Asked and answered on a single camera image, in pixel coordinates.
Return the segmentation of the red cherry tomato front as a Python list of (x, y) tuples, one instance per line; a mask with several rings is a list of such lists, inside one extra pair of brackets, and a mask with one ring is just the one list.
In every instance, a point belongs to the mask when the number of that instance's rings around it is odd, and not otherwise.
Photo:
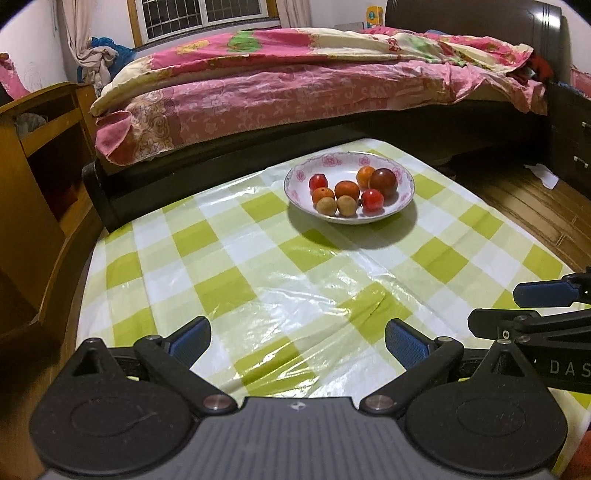
[(380, 212), (385, 203), (383, 194), (376, 189), (368, 189), (361, 196), (363, 210), (369, 214)]

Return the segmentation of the red cherry tomato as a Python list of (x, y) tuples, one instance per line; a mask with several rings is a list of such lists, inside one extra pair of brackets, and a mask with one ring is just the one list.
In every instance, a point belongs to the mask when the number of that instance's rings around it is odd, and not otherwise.
[(361, 196), (363, 210), (369, 214), (380, 212), (385, 203), (383, 194), (376, 189), (368, 189)]
[(315, 174), (308, 180), (308, 186), (310, 187), (310, 191), (314, 192), (317, 189), (328, 187), (329, 181), (325, 177), (325, 174)]

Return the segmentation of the tan longan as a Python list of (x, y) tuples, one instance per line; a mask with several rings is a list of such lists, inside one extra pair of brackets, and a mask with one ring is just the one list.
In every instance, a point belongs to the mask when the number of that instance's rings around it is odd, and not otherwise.
[(338, 210), (338, 202), (332, 197), (322, 197), (315, 204), (315, 210), (325, 216), (334, 216)]
[(342, 217), (353, 217), (359, 208), (359, 200), (349, 195), (339, 196), (337, 200), (339, 215)]

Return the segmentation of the dark brown large tomato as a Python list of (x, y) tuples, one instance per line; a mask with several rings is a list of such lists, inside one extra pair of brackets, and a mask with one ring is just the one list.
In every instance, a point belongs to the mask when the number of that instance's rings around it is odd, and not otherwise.
[(370, 189), (379, 191), (386, 200), (389, 200), (398, 191), (398, 179), (392, 170), (380, 168), (370, 175), (368, 186)]

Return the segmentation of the red cherry tomato back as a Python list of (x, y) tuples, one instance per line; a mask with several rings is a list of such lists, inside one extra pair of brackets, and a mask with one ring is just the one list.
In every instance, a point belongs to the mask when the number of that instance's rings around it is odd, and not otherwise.
[(315, 174), (308, 180), (308, 186), (310, 187), (310, 191), (314, 192), (317, 189), (328, 187), (329, 181), (325, 177), (325, 174)]

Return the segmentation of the white paper on floor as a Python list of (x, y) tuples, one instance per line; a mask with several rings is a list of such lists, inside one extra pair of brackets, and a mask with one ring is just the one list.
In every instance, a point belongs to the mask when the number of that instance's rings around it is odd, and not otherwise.
[(526, 168), (530, 170), (542, 183), (542, 185), (548, 189), (553, 190), (558, 182), (559, 177), (556, 176), (548, 167), (543, 164), (526, 165)]

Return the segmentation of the green white checkered tablecloth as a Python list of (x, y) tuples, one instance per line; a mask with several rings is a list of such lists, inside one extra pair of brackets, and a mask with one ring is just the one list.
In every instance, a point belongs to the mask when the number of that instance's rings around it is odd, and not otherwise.
[(335, 225), (290, 207), (276, 165), (151, 212), (100, 240), (77, 336), (129, 346), (197, 316), (212, 342), (194, 371), (236, 399), (349, 396), (401, 373), (384, 342), (399, 318), (469, 348), (476, 308), (568, 273), (529, 233), (456, 182), (378, 140), (349, 150), (397, 161), (416, 193), (398, 214)]

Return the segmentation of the dark nightstand with drawers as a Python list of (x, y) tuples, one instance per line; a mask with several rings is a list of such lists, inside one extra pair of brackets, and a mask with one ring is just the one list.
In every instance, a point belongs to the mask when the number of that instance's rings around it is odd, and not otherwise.
[(560, 179), (590, 198), (590, 100), (562, 83), (550, 83), (547, 97), (552, 132), (552, 170)]

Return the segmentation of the small orange mandarin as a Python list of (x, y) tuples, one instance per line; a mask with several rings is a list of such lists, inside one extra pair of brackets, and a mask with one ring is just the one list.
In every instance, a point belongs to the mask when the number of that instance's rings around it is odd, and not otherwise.
[(332, 189), (329, 189), (328, 187), (321, 187), (321, 188), (317, 188), (314, 191), (312, 191), (311, 193), (311, 200), (312, 203), (314, 204), (314, 206), (318, 205), (318, 202), (322, 200), (322, 198), (335, 198), (335, 194), (334, 192), (332, 192)]

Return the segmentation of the brown wooden cabinet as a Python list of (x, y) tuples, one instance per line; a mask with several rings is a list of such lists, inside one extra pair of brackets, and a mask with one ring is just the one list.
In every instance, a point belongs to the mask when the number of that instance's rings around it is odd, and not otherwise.
[(81, 276), (102, 230), (82, 182), (95, 159), (90, 86), (1, 107), (1, 476), (41, 470), (28, 422), (73, 347)]

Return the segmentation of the white floral plate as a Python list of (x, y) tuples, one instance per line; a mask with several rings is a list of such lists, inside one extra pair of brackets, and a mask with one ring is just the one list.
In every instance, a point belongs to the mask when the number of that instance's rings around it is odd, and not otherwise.
[(318, 154), (291, 168), (283, 181), (291, 205), (325, 221), (377, 222), (401, 212), (415, 194), (411, 173), (381, 155)]

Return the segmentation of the pink floral bedsheet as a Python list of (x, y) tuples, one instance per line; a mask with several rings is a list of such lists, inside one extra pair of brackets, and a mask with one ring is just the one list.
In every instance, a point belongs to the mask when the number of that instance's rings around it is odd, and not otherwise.
[(543, 83), (472, 65), (290, 65), (140, 94), (98, 118), (95, 147), (107, 161), (127, 166), (238, 133), (486, 97), (523, 113), (548, 111)]

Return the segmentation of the window with metal grille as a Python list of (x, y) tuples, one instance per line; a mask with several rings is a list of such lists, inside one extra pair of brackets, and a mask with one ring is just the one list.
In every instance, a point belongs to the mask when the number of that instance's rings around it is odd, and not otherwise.
[(136, 0), (127, 1), (135, 47), (211, 28), (276, 20), (276, 1)]

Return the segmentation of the colourful cream quilt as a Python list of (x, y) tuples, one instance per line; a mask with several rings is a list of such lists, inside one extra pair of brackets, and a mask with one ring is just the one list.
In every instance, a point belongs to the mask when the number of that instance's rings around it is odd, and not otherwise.
[(391, 27), (363, 32), (280, 28), (222, 33), (173, 46), (127, 64), (90, 112), (100, 117), (136, 96), (182, 84), (246, 74), (301, 73), (334, 67), (404, 81), (399, 92), (445, 90), (462, 98), (485, 81), (504, 89), (534, 54), (532, 46), (490, 37), (416, 33)]

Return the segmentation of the dark bed frame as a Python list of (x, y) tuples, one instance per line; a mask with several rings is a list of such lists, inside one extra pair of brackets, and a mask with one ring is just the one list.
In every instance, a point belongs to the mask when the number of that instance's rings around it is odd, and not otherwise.
[(387, 142), (430, 166), (459, 155), (492, 173), (544, 162), (551, 132), (544, 115), (508, 102), (464, 100), (238, 133), (127, 167), (97, 159), (82, 180), (103, 225), (114, 231), (197, 192), (360, 139)]

